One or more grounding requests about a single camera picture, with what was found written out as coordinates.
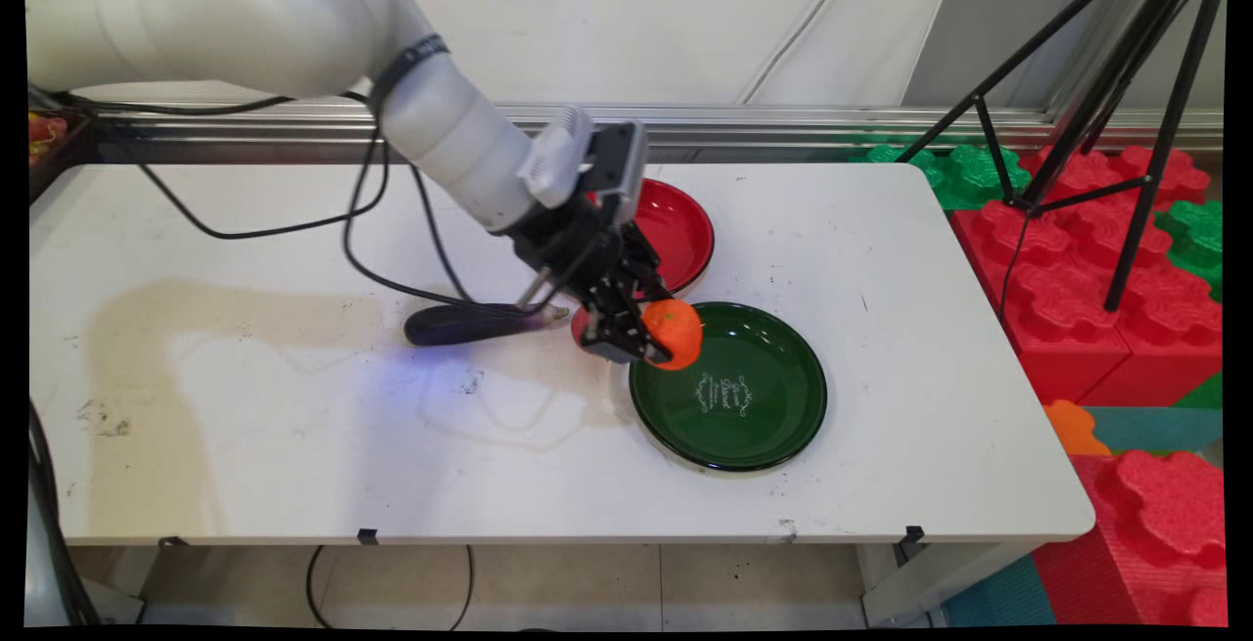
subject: foam block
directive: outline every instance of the foam block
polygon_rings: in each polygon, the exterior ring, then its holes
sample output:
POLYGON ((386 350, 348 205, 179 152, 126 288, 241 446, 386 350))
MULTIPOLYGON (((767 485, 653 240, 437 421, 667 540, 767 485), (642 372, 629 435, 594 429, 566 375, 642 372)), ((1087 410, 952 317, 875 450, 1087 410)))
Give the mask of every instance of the foam block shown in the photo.
MULTIPOLYGON (((979 283, 994 307, 1001 302, 1005 270, 1014 258, 1014 249, 1022 234, 1024 213, 1001 200, 989 200, 977 212, 954 212, 949 218, 957 243, 966 252, 979 283)), ((1066 253, 1070 237, 1056 225, 1050 214, 1032 218, 1019 253, 1017 267, 1060 267, 1070 263, 1066 253)))
MULTIPOLYGON (((890 145, 877 145, 873 149, 866 151, 865 155, 852 156, 850 160, 855 164, 891 164, 895 163, 896 158, 901 155, 905 146, 890 146, 890 145)), ((927 183, 935 189, 944 182, 944 172, 940 169, 938 159, 931 150, 921 150, 918 154, 913 155, 908 163, 916 165, 916 168, 922 169, 926 174, 927 183)))
MULTIPOLYGON (((1025 189, 1031 182, 1031 174, 1020 168, 1019 155, 1001 146, 1005 172, 1015 190, 1025 189)), ((940 205, 950 212, 956 209, 980 209, 987 200, 1002 199, 1001 182, 996 173, 996 163, 986 146, 959 145, 941 160, 944 182, 933 187, 940 205)))
POLYGON ((1114 451, 1195 453, 1223 436, 1223 413, 1214 409, 1084 406, 1096 422, 1093 434, 1114 451))
POLYGON ((1056 623, 1031 556, 1021 556, 996 575, 945 602, 949 623, 971 626, 1042 626, 1056 623))
POLYGON ((1187 397, 1174 403, 1177 409, 1222 409, 1223 373, 1209 377, 1200 387, 1188 392, 1187 397))
MULTIPOLYGON (((1119 194, 1058 212, 1058 225, 1070 235, 1070 257, 1074 258, 1075 265, 1088 272, 1106 289, 1114 279, 1123 244, 1126 243, 1134 209, 1134 197, 1119 194)), ((1168 267, 1170 262, 1167 260, 1167 253, 1170 245, 1172 238, 1167 232, 1146 225, 1144 235, 1140 235, 1140 248, 1135 253, 1133 274, 1168 267)))
POLYGON ((1131 272, 1118 333, 1130 356, 1079 404, 1172 406, 1223 369, 1223 307, 1177 267, 1131 272))
POLYGON ((1103 298, 1075 267, 1015 267, 1005 328, 1041 403, 1078 401, 1130 356, 1103 298))
POLYGON ((1209 283, 1209 297, 1223 302, 1223 204, 1198 205, 1175 200, 1158 214, 1157 227, 1173 237, 1170 263, 1209 283))
MULTIPOLYGON (((1034 155, 1024 156, 1022 168, 1031 177, 1035 177, 1035 173, 1040 172, 1040 165, 1044 164, 1044 159, 1048 159, 1050 151, 1053 151, 1053 145, 1044 146, 1042 150, 1035 151, 1034 155)), ((1070 159, 1066 159, 1066 165, 1061 169, 1061 173, 1054 178, 1053 189, 1044 197, 1044 203, 1050 204, 1053 200, 1069 199, 1070 195, 1086 194, 1088 190, 1113 187, 1118 182, 1123 182, 1123 175, 1110 168, 1109 156, 1101 154, 1101 151, 1091 151, 1091 154, 1086 155, 1080 155, 1079 151, 1075 151, 1075 154, 1070 155, 1070 159)))
POLYGON ((1096 438, 1096 419, 1074 401, 1059 399, 1044 406, 1044 413, 1053 424, 1061 448, 1066 454, 1111 454, 1109 446, 1096 438))
POLYGON ((1222 471, 1192 453, 1070 461, 1096 527, 1032 553, 1058 622, 1227 626, 1222 471))
MULTIPOLYGON (((1144 177, 1149 169, 1153 150, 1144 146, 1126 146, 1121 154, 1109 159, 1110 168, 1123 178, 1144 177)), ((1209 174, 1192 164, 1192 156, 1180 150, 1170 150, 1167 155, 1167 168, 1153 197, 1154 212, 1164 212, 1174 200, 1205 203, 1205 189, 1209 187, 1209 174)))

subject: red foam block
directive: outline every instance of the red foam block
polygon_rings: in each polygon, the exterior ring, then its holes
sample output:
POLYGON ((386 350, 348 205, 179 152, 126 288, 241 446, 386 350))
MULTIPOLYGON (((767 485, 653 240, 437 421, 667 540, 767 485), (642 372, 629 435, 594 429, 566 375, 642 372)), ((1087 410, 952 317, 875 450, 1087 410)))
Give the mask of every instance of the red foam block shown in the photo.
POLYGON ((1222 471, 1192 453, 1070 462, 1096 527, 1034 553, 1058 622, 1227 626, 1222 471))
MULTIPOLYGON (((1153 150, 1144 146, 1126 146, 1123 154, 1109 160, 1110 168, 1123 178, 1144 177, 1149 169, 1153 150)), ((1175 200, 1205 203, 1205 189, 1209 187, 1209 174, 1192 164, 1192 156, 1180 150, 1170 150, 1167 155, 1167 168, 1153 199, 1154 212, 1165 212, 1175 200)))
POLYGON ((1103 298, 1070 263, 1014 268, 1005 329, 1040 401, 1075 401, 1071 394, 1090 392, 1130 354, 1103 298))
POLYGON ((1118 333, 1131 354, 1080 397, 1083 406, 1173 406, 1223 369, 1223 307, 1199 275, 1131 272, 1118 333))
MULTIPOLYGON (((1035 177, 1050 151, 1053 151, 1053 145, 1044 146, 1034 155, 1022 156, 1022 168, 1027 169, 1031 177, 1035 177)), ((1074 151, 1070 159, 1066 159, 1065 168, 1053 182, 1053 189, 1044 197, 1044 203, 1050 204, 1053 200, 1069 199, 1070 195, 1086 194, 1088 190, 1113 187, 1118 182, 1123 182, 1123 175, 1110 168, 1109 156, 1103 155, 1101 151, 1091 151, 1086 155, 1074 151)))
MULTIPOLYGON (((954 212, 950 218, 957 243, 966 252, 979 284, 994 307, 1001 302, 1005 270, 1019 237, 1022 234, 1022 212, 1009 208, 1001 200, 989 200, 977 212, 954 212)), ((1026 237, 1015 267, 1056 267, 1069 263, 1066 252, 1069 235, 1051 217, 1035 218, 1027 223, 1026 237)))
MULTIPOLYGON (((1119 194, 1059 210, 1058 225, 1070 235, 1070 257, 1075 265, 1106 288, 1114 277, 1114 267, 1118 267, 1119 254, 1123 253, 1134 209, 1134 195, 1119 194)), ((1149 223, 1144 228, 1144 235, 1140 235, 1133 272, 1155 272, 1169 267, 1167 252, 1170 243, 1172 238, 1167 232, 1149 223)))

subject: black cable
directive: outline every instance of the black cable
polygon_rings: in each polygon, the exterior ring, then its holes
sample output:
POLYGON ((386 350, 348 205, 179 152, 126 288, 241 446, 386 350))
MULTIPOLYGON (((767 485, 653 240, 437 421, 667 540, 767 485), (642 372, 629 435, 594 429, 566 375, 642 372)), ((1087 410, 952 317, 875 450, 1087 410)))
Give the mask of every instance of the black cable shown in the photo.
POLYGON ((474 548, 466 546, 466 565, 470 570, 470 583, 466 586, 466 601, 461 605, 461 613, 457 615, 457 621, 452 622, 449 631, 456 631, 461 622, 466 618, 466 610, 470 608, 470 597, 474 597, 474 548))
POLYGON ((60 517, 60 505, 56 498, 56 473, 53 472, 53 454, 48 449, 48 437, 44 436, 44 423, 39 421, 35 411, 35 401, 30 399, 30 446, 35 453, 35 463, 39 468, 39 477, 44 486, 53 493, 49 505, 53 508, 53 517, 60 517))
MULTIPOLYGON (((341 96, 348 98, 348 100, 353 101, 360 101, 360 103, 366 101, 366 96, 362 96, 360 93, 346 91, 341 93, 341 96)), ((291 101, 291 98, 274 96, 274 98, 266 98, 266 100, 263 101, 244 103, 244 105, 216 105, 212 106, 212 109, 172 109, 172 106, 138 105, 138 103, 90 101, 88 100, 88 98, 73 96, 73 94, 70 93, 64 94, 63 98, 66 98, 66 100, 75 101, 76 105, 95 106, 95 109, 99 110, 134 110, 134 111, 152 111, 152 114, 183 114, 183 115, 238 114, 238 111, 259 110, 264 109, 264 106, 278 105, 278 103, 283 101, 291 101)), ((413 169, 413 178, 417 182, 419 192, 422 197, 422 204, 424 208, 426 209, 427 223, 431 228, 431 237, 435 240, 436 252, 439 253, 440 262, 444 265, 444 270, 449 275, 449 279, 452 280, 452 285, 454 288, 457 289, 457 294, 461 294, 461 298, 445 297, 444 294, 435 294, 434 292, 424 292, 424 289, 413 289, 411 288, 411 285, 400 284, 396 283, 395 280, 386 279, 386 277, 383 275, 375 274, 375 272, 371 272, 367 269, 367 267, 362 265, 362 263, 358 262, 357 257, 355 257, 355 254, 352 253, 350 237, 352 234, 353 218, 360 217, 360 214, 362 213, 371 212, 371 209, 373 209, 375 205, 377 205, 382 199, 383 192, 387 190, 387 180, 390 174, 390 145, 387 144, 387 141, 383 141, 383 182, 378 189, 378 195, 376 195, 375 199, 372 199, 371 203, 366 204, 363 208, 357 208, 357 200, 361 197, 361 187, 365 183, 366 174, 370 172, 370 163, 371 159, 373 158, 375 145, 380 138, 378 123, 375 124, 375 129, 371 133, 370 145, 367 145, 366 149, 366 159, 361 165, 361 173, 357 177, 356 187, 353 187, 352 200, 348 204, 348 213, 340 214, 340 217, 335 218, 323 218, 323 220, 299 223, 299 225, 274 227, 274 229, 269 230, 248 230, 248 232, 219 232, 205 225, 204 222, 200 222, 199 218, 197 218, 195 214, 193 214, 190 209, 188 209, 187 205, 184 205, 182 200, 178 199, 178 195, 174 195, 173 190, 169 190, 169 187, 165 187, 165 183, 160 180, 160 177, 157 177, 157 173, 153 173, 153 169, 148 168, 148 164, 144 164, 142 163, 142 160, 138 159, 138 155, 134 154, 134 150, 130 149, 130 145, 125 140, 123 140, 122 134, 113 131, 113 129, 110 129, 108 124, 101 124, 101 129, 107 134, 107 136, 110 136, 113 141, 118 143, 124 154, 129 156, 129 159, 132 160, 132 164, 138 165, 140 172, 143 172, 145 177, 148 177, 149 180, 152 180, 154 185, 157 185, 157 189, 160 190, 163 195, 165 195, 165 199, 169 199, 169 203, 174 204, 174 208, 178 208, 179 213, 183 213, 183 217, 187 218, 187 222, 190 222, 197 230, 204 232, 205 235, 216 237, 216 239, 219 240, 247 240, 247 239, 254 239, 254 237, 282 235, 287 234, 287 232, 309 230, 313 229, 313 227, 325 227, 325 225, 332 225, 336 222, 343 222, 345 223, 343 253, 348 258, 348 263, 353 265, 353 269, 361 272, 361 274, 366 275, 367 279, 375 280, 375 283, 377 284, 386 285, 386 288, 388 289, 395 289, 395 292, 400 292, 403 294, 412 294, 412 297, 426 298, 430 302, 451 303, 451 305, 460 305, 460 307, 474 307, 474 309, 489 312, 489 314, 492 315, 520 315, 520 317, 535 315, 538 314, 538 312, 544 310, 548 303, 550 303, 553 298, 556 297, 560 289, 563 289, 565 283, 570 279, 570 275, 574 275, 574 272, 579 269, 583 260, 585 260, 585 258, 589 257, 591 249, 595 249, 596 245, 595 240, 590 240, 585 245, 585 248, 583 248, 581 252, 576 254, 575 260, 570 263, 566 272, 564 272, 563 275, 558 277, 556 283, 553 284, 553 288, 550 289, 549 294, 546 294, 544 300, 538 303, 538 305, 533 307, 531 309, 523 310, 523 309, 515 309, 515 307, 489 307, 484 305, 484 303, 476 303, 472 300, 472 298, 470 298, 470 294, 465 292, 464 285, 461 285, 461 280, 457 279, 456 272, 454 272, 452 269, 451 262, 449 262, 447 253, 444 252, 444 243, 442 239, 440 239, 439 230, 436 229, 435 225, 435 217, 434 213, 431 213, 430 199, 426 195, 425 185, 421 180, 420 174, 417 173, 417 169, 413 168, 413 165, 411 164, 411 168, 413 169)))
POLYGON ((322 612, 317 608, 317 602, 313 601, 313 566, 317 565, 317 558, 322 555, 322 548, 326 548, 326 546, 318 546, 313 551, 313 557, 309 557, 309 567, 304 571, 304 600, 309 603, 309 611, 313 612, 313 618, 322 625, 322 628, 335 628, 326 621, 322 612))
POLYGON ((273 96, 264 98, 264 100, 241 103, 241 105, 214 105, 207 109, 180 109, 175 105, 143 105, 142 103, 113 103, 113 101, 94 101, 90 98, 75 96, 74 93, 61 93, 60 100, 68 103, 68 105, 79 105, 84 109, 94 110, 120 110, 120 111, 148 111, 148 114, 182 114, 189 116, 207 116, 216 114, 246 114, 246 111, 269 109, 269 106, 278 105, 279 103, 294 101, 296 98, 287 96, 273 96))
MULTIPOLYGON (((1179 4, 1174 9, 1174 11, 1170 13, 1169 20, 1167 20, 1167 25, 1158 31, 1157 36, 1153 39, 1153 43, 1148 44, 1149 54, 1153 53, 1153 49, 1157 46, 1157 43, 1159 43, 1167 34, 1167 31, 1170 29, 1170 26, 1174 25, 1175 18, 1179 16, 1179 13, 1183 11, 1183 8, 1188 6, 1188 3, 1189 0, 1179 0, 1179 4)), ((1100 140, 1100 133, 1104 133, 1105 125, 1109 124, 1110 116, 1114 115, 1114 109, 1119 106, 1119 103, 1123 103, 1123 96, 1126 93, 1126 89, 1130 88, 1131 80, 1134 79, 1134 74, 1136 74, 1140 65, 1144 65, 1144 61, 1133 65, 1131 71, 1124 71, 1123 79, 1119 80, 1119 84, 1114 88, 1114 93, 1111 93, 1110 96, 1108 98, 1108 101, 1105 103, 1105 109, 1101 111, 1101 114, 1096 115, 1096 119, 1091 120, 1091 124, 1089 124, 1088 128, 1084 129, 1081 138, 1084 138, 1084 140, 1086 141, 1084 141, 1083 145, 1079 146, 1080 154, 1084 155, 1089 154, 1089 151, 1093 150, 1093 146, 1096 145, 1096 141, 1100 140)))
MULTIPOLYGON (((357 208, 357 200, 361 197, 361 187, 362 183, 366 180, 366 173, 370 172, 370 163, 372 163, 373 160, 375 146, 378 143, 378 136, 380 136, 380 128, 376 124, 375 131, 371 133, 370 143, 366 146, 366 159, 362 160, 361 172, 357 174, 357 183, 352 190, 352 199, 348 203, 348 213, 346 213, 348 218, 346 218, 343 223, 343 243, 342 243, 345 257, 348 258, 348 263, 353 265, 353 269, 361 272, 361 274, 366 275, 367 279, 375 280, 376 284, 386 285, 386 288, 393 289, 393 292, 400 292, 402 294, 411 294, 411 297, 425 298, 429 302, 450 303, 450 305, 454 307, 470 307, 470 309, 487 312, 487 314, 491 315, 529 317, 529 315, 535 315, 538 314, 538 312, 544 310, 548 303, 550 303, 553 298, 556 297, 556 294, 560 292, 560 289, 564 288, 565 283, 570 279, 570 275, 574 275, 574 272, 579 269, 583 260, 585 260, 585 258, 589 257, 591 249, 596 248, 598 244, 595 243, 595 240, 590 240, 589 243, 586 243, 586 245, 584 245, 583 249, 576 254, 574 262, 570 263, 568 269, 564 270, 563 274, 558 277, 556 283, 553 284, 553 288, 546 294, 546 297, 544 297, 544 300, 536 303, 535 307, 530 307, 530 309, 526 310, 517 309, 517 307, 492 307, 487 305, 487 303, 467 302, 464 300, 464 298, 445 297, 444 294, 435 294, 434 292, 424 292, 424 289, 416 289, 412 288, 412 285, 400 284, 397 283, 397 280, 390 280, 387 277, 375 274, 375 272, 367 269, 367 267, 365 267, 363 263, 357 260, 357 255, 352 253, 351 237, 352 237, 352 223, 353 223, 352 209, 357 208)), ((390 146, 387 141, 385 141, 383 172, 386 172, 390 164, 388 150, 390 146)))
MULTIPOLYGON (((322 625, 322 628, 335 628, 331 622, 326 621, 322 612, 317 608, 317 601, 313 601, 313 566, 317 565, 318 557, 322 555, 322 548, 326 546, 318 546, 313 551, 313 556, 309 557, 309 566, 304 571, 304 601, 309 605, 309 611, 313 612, 313 618, 322 625)), ((457 615, 457 621, 452 622, 449 631, 456 631, 461 622, 466 618, 466 611, 470 608, 470 600, 474 597, 474 548, 466 546, 466 565, 469 566, 470 583, 466 587, 466 601, 461 605, 461 613, 457 615)))
POLYGON ((28 439, 29 464, 34 472, 31 477, 31 490, 35 495, 35 503, 44 517, 48 535, 49 556, 53 562, 53 572, 56 576, 56 586, 65 606, 65 613, 73 625, 100 623, 100 616, 91 605, 91 598, 83 587, 83 580, 74 568, 74 560, 70 557, 69 546, 61 535, 56 512, 56 490, 49 483, 55 483, 53 476, 53 461, 49 454, 48 441, 44 437, 44 427, 40 423, 39 413, 35 411, 35 401, 30 402, 30 439, 28 439))
POLYGON ((1010 258, 1010 265, 1005 268, 1005 284, 1001 285, 1001 307, 996 314, 1001 319, 1001 324, 1005 326, 1005 298, 1010 293, 1010 274, 1014 272, 1014 263, 1017 262, 1017 253, 1022 249, 1022 243, 1026 239, 1026 223, 1031 220, 1031 212, 1034 208, 1026 209, 1022 213, 1022 232, 1019 235, 1019 244, 1014 248, 1014 257, 1010 258))
MULTIPOLYGON (((200 222, 200 218, 197 218, 195 213, 192 213, 190 208, 187 208, 187 205, 183 204, 183 200, 179 199, 178 195, 174 195, 174 192, 169 190, 169 187, 165 187, 165 182, 162 182, 160 177, 157 177, 157 173, 154 173, 148 164, 144 164, 142 163, 142 160, 139 160, 139 156, 135 155, 134 149, 132 149, 129 143, 124 140, 122 134, 114 131, 114 129, 110 129, 109 124, 100 124, 100 129, 108 138, 110 138, 110 140, 118 143, 118 146, 120 146, 123 154, 125 154, 130 159, 130 164, 138 165, 139 172, 143 172, 144 177, 148 177, 148 180, 153 182, 154 185, 157 185, 157 189, 162 192, 162 195, 165 195, 165 199, 168 199, 170 204, 174 204, 174 208, 178 208, 178 213, 182 213, 183 217, 187 218, 187 222, 190 222, 197 230, 204 232, 205 235, 216 237, 216 239, 251 240, 251 239, 257 239, 257 237, 286 235, 288 234, 288 232, 312 230, 315 229, 315 227, 335 225, 336 222, 343 222, 347 218, 343 217, 343 214, 337 214, 337 217, 335 218, 322 218, 322 220, 301 222, 297 223, 297 225, 271 227, 271 229, 268 230, 247 230, 247 232, 214 230, 211 227, 205 225, 204 222, 200 222)), ((387 190, 387 169, 383 169, 383 182, 382 185, 378 187, 378 195, 375 195, 375 199, 370 200, 370 204, 363 205, 363 208, 358 208, 357 212, 355 212, 353 214, 372 212, 375 205, 377 205, 380 200, 383 199, 383 194, 386 190, 387 190)))
POLYGON ((467 302, 474 302, 474 298, 466 293, 464 285, 461 285, 461 279, 457 279, 457 272, 452 270, 452 263, 449 262, 449 254, 444 252, 444 240, 440 239, 440 229, 435 227, 435 213, 431 212, 431 200, 426 195, 426 183, 422 182, 422 174, 417 172, 416 165, 408 164, 408 168, 413 173, 413 182, 417 183, 417 194, 422 197, 422 209, 426 213, 426 225, 431 229, 431 240, 435 243, 435 252, 440 254, 440 263, 444 265, 444 274, 449 275, 449 280, 452 283, 452 288, 457 289, 457 297, 465 298, 467 302))

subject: green plate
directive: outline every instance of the green plate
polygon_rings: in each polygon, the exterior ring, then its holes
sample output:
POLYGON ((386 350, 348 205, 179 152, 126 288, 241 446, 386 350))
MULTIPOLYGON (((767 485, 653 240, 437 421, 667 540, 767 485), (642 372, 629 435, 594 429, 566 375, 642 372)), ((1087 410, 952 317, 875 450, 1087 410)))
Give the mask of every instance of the green plate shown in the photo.
POLYGON ((754 471, 787 462, 827 413, 827 381, 791 326, 739 303, 695 303, 700 357, 678 372, 639 361, 630 397, 640 421, 684 459, 754 471))

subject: orange foam block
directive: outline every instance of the orange foam block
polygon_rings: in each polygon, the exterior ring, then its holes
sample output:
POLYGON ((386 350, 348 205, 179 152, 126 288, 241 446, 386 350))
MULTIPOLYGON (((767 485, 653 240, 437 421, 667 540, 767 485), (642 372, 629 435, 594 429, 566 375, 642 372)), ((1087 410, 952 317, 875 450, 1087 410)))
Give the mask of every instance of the orange foam block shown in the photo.
POLYGON ((1074 401, 1059 399, 1044 406, 1044 413, 1058 433, 1066 454, 1113 454, 1109 446, 1096 439, 1096 419, 1074 401))

